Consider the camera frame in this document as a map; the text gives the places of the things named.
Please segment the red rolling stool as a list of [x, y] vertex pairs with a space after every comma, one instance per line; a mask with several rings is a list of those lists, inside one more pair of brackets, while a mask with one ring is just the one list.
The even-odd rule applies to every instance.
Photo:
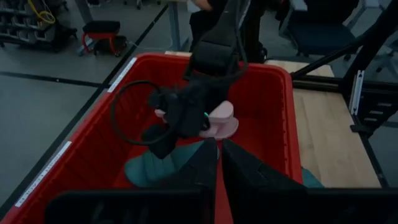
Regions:
[[[85, 24], [81, 40], [84, 52], [97, 55], [98, 51], [105, 51], [119, 57], [127, 47], [127, 37], [119, 35], [120, 28], [119, 21], [91, 21]], [[93, 47], [85, 42], [86, 37], [94, 42]]]

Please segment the black metal table frame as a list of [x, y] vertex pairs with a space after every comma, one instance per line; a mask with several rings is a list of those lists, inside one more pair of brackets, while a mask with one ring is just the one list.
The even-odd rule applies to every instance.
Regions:
[[371, 60], [396, 29], [398, 29], [398, 0], [391, 0], [376, 22], [352, 43], [291, 73], [293, 80], [308, 80], [306, 76], [309, 72], [347, 54], [350, 50], [360, 49], [343, 78], [311, 78], [310, 80], [323, 84], [335, 82], [338, 85], [329, 90], [339, 93], [348, 104], [349, 115], [354, 122], [350, 126], [351, 132], [359, 134], [376, 179], [385, 189], [388, 189], [390, 185], [384, 177], [368, 138], [393, 113], [398, 111], [398, 84], [364, 81], [363, 78]]

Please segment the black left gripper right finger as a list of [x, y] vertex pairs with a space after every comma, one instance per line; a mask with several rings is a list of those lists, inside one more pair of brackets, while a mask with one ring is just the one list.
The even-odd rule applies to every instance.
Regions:
[[247, 189], [293, 190], [305, 187], [262, 162], [231, 140], [223, 141], [222, 166], [225, 185]]

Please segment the green slide sandal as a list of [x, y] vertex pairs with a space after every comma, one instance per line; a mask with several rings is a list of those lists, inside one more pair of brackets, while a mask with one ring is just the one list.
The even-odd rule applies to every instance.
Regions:
[[147, 150], [142, 155], [130, 159], [124, 166], [127, 180], [137, 187], [155, 187], [158, 180], [175, 170], [171, 153], [164, 159], [159, 159]]
[[302, 168], [303, 185], [308, 188], [324, 188], [324, 185], [308, 170]]

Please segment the red plastic bin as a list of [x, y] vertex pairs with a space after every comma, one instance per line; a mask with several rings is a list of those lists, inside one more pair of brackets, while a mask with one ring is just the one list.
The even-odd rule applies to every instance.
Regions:
[[[18, 198], [0, 224], [44, 224], [51, 199], [69, 190], [129, 189], [127, 160], [144, 152], [116, 135], [109, 109], [125, 84], [149, 80], [159, 86], [184, 86], [189, 58], [170, 54], [140, 54], [133, 58], [84, 122]], [[290, 75], [274, 65], [252, 64], [229, 89], [239, 128], [232, 140], [262, 162], [297, 182], [302, 181], [294, 97]]]

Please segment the grey desk leg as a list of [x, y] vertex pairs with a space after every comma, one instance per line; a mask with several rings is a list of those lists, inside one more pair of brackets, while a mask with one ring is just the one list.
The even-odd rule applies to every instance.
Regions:
[[169, 12], [170, 37], [172, 40], [170, 49], [173, 51], [183, 51], [187, 48], [190, 38], [188, 35], [183, 35], [180, 31], [178, 2], [177, 0], [168, 0], [167, 6]]

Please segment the pink slide sandal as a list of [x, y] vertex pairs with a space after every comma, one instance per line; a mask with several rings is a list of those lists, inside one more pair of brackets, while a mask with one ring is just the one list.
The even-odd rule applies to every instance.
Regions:
[[222, 101], [210, 113], [205, 111], [203, 102], [176, 104], [172, 103], [167, 111], [156, 109], [155, 115], [165, 123], [175, 126], [174, 131], [180, 138], [215, 138], [226, 139], [238, 129], [239, 121], [234, 116], [234, 106]]

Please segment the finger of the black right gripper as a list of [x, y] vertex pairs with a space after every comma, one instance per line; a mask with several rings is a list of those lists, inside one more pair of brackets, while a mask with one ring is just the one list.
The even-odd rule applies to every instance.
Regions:
[[148, 147], [157, 158], [164, 159], [175, 149], [178, 135], [168, 124], [154, 124], [141, 135], [144, 142], [155, 141], [158, 138], [160, 140], [148, 145]]

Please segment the office chair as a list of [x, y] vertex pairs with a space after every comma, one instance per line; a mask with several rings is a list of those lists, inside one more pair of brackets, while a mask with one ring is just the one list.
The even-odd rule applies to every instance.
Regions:
[[275, 18], [297, 53], [328, 55], [352, 44], [356, 37], [343, 23], [357, 8], [359, 0], [282, 0]]

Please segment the dark storage shelf rack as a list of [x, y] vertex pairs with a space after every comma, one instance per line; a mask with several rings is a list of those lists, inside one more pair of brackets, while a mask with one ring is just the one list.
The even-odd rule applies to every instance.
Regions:
[[0, 48], [15, 44], [59, 52], [77, 38], [77, 29], [58, 19], [66, 0], [0, 0]]

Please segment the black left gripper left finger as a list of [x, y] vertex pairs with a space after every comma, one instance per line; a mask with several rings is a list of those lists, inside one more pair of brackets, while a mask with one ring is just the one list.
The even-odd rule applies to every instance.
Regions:
[[175, 170], [155, 185], [169, 189], [214, 189], [219, 152], [215, 138], [178, 146], [171, 153]]

